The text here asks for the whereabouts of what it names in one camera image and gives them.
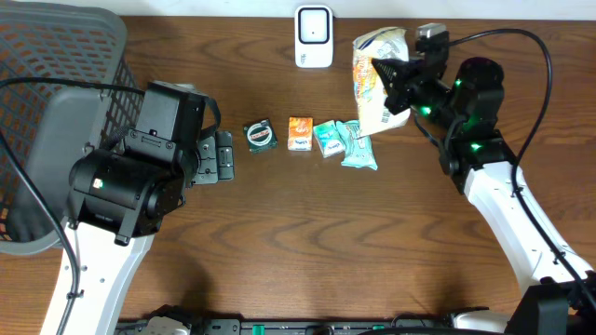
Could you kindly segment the yellow wet wipes pack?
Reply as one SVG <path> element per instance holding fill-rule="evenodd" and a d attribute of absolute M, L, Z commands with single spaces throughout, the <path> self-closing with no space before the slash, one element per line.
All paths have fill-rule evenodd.
<path fill-rule="evenodd" d="M 410 109 L 393 115 L 385 107 L 386 89 L 372 64 L 373 59 L 407 61 L 405 34 L 404 28 L 385 27 L 353 41 L 352 74 L 361 137 L 403 127 L 410 117 Z"/>

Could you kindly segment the dark green round-label box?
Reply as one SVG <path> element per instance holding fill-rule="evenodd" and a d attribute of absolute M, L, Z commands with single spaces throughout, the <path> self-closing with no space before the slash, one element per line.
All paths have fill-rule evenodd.
<path fill-rule="evenodd" d="M 258 154 L 278 147 L 278 139 L 268 118 L 243 128 L 249 151 Z"/>

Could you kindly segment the teal wipes pouch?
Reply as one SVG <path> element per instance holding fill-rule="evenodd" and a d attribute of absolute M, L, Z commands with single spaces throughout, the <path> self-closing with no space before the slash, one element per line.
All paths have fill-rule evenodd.
<path fill-rule="evenodd" d="M 349 168 L 377 170 L 378 166 L 373 154 L 372 141 L 369 136 L 360 135 L 359 121 L 336 121 L 335 125 L 345 145 L 345 158 L 341 165 Z"/>

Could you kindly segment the small teal tissue pack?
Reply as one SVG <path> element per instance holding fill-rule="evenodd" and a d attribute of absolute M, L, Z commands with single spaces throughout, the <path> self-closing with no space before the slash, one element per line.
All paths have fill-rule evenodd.
<path fill-rule="evenodd" d="M 314 126 L 313 135 L 324 158 L 339 154 L 345 150 L 345 144 L 334 120 Z"/>

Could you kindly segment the orange small tissue pack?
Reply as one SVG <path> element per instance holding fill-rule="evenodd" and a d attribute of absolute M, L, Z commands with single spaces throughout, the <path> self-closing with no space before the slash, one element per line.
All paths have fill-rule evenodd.
<path fill-rule="evenodd" d="M 289 118 L 288 125 L 288 149 L 290 151 L 311 151 L 313 136 L 313 118 L 295 117 Z"/>

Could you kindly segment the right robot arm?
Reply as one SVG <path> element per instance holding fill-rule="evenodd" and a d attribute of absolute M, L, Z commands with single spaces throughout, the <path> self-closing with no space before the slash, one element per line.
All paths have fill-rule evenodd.
<path fill-rule="evenodd" d="M 465 60 L 452 86 L 442 81 L 449 48 L 424 47 L 418 60 L 372 60 L 386 106 L 414 108 L 444 127 L 432 138 L 443 173 L 487 221 L 513 269 L 522 297 L 510 316 L 471 308 L 447 315 L 435 334 L 592 334 L 595 271 L 539 206 L 497 129 L 504 73 L 485 58 Z"/>

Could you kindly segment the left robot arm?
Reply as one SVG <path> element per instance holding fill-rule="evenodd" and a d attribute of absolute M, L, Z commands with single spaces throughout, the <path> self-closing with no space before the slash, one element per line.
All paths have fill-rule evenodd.
<path fill-rule="evenodd" d="M 132 129 L 117 154 L 99 149 L 74 164 L 63 223 L 74 257 L 64 257 L 44 334 L 111 334 L 130 283 L 163 218 L 187 189 L 234 177 L 228 131 L 174 141 Z"/>

